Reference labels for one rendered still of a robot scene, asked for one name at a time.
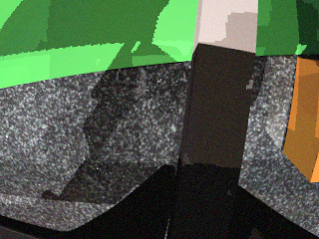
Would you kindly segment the green flat mat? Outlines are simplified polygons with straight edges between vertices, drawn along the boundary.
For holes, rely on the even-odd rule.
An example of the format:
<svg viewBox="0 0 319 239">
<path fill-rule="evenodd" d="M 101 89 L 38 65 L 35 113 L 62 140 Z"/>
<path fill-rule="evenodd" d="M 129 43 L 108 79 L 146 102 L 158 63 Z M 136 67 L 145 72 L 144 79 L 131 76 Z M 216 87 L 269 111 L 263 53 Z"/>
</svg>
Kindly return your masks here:
<svg viewBox="0 0 319 239">
<path fill-rule="evenodd" d="M 198 0 L 0 0 L 0 89 L 188 61 Z M 258 0 L 255 56 L 318 55 L 319 0 Z"/>
</svg>

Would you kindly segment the orange putter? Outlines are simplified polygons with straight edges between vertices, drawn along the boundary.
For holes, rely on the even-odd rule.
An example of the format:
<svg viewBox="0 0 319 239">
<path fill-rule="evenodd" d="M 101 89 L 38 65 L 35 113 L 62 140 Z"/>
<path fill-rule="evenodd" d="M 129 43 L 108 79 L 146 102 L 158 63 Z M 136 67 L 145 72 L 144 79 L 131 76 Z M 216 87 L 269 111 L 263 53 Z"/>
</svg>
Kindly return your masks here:
<svg viewBox="0 0 319 239">
<path fill-rule="evenodd" d="M 294 96 L 283 152 L 306 179 L 319 182 L 319 60 L 296 61 Z"/>
</svg>

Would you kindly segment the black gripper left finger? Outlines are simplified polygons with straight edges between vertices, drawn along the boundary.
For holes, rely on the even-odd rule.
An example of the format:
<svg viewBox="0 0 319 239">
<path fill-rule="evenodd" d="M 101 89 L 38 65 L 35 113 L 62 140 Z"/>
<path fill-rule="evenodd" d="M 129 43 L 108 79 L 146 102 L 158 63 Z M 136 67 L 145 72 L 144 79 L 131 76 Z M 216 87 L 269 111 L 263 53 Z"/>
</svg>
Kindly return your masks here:
<svg viewBox="0 0 319 239">
<path fill-rule="evenodd" d="M 174 180 L 174 164 L 163 164 L 111 210 L 71 231 L 0 215 L 0 239 L 164 239 Z"/>
</svg>

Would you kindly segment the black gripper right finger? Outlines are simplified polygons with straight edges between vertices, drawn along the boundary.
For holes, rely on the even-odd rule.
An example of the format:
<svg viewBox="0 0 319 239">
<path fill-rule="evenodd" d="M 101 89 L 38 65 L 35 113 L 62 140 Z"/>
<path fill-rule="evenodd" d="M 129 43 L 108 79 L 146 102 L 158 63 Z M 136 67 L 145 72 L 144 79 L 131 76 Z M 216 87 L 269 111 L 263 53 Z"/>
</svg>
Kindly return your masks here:
<svg viewBox="0 0 319 239">
<path fill-rule="evenodd" d="M 236 187 L 226 239 L 319 239 L 274 208 L 260 202 L 243 187 Z"/>
</svg>

